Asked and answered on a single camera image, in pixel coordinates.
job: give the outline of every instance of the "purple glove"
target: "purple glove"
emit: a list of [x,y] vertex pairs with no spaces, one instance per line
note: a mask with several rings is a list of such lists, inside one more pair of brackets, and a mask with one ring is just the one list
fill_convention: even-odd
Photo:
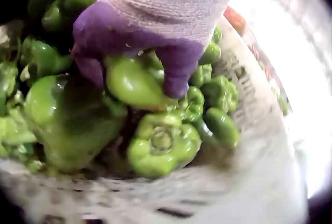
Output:
[[107,55],[137,54],[154,48],[165,69],[164,92],[179,98],[187,91],[190,75],[203,54],[203,45],[184,38],[165,38],[129,24],[105,2],[96,2],[77,18],[71,51],[81,73],[103,86],[101,61]]
[[103,57],[153,48],[165,69],[164,92],[179,98],[229,0],[98,0],[76,20],[72,55],[102,87]]

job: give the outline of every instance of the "basket slot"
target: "basket slot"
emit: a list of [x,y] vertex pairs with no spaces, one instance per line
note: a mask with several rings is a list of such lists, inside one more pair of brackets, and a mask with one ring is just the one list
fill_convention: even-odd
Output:
[[156,211],[163,213],[163,214],[171,215],[172,217],[177,217],[180,219],[187,219],[187,218],[193,216],[193,213],[184,212],[184,211],[180,211],[178,209],[166,208],[166,207],[158,208],[158,209],[156,209]]

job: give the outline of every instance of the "pepper stem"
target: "pepper stem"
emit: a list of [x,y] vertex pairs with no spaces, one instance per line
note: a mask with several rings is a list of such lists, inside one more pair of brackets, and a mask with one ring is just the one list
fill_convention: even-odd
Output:
[[151,143],[156,149],[167,150],[172,146],[172,138],[168,133],[160,132],[151,139]]

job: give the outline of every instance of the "red object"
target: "red object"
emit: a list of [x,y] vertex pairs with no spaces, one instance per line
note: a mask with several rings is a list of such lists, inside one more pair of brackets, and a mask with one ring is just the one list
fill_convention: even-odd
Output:
[[228,5],[224,12],[224,17],[229,21],[229,23],[231,24],[231,26],[233,26],[236,32],[240,36],[242,36],[246,26],[246,20]]

